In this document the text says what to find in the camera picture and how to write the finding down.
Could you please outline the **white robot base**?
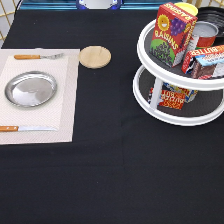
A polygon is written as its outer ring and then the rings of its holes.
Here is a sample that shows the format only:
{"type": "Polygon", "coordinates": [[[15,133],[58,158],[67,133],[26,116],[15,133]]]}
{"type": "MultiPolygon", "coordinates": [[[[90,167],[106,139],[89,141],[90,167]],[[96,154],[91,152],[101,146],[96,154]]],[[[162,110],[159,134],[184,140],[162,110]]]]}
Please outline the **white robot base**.
{"type": "Polygon", "coordinates": [[[117,9],[122,0],[76,0],[78,9],[117,9]]]}

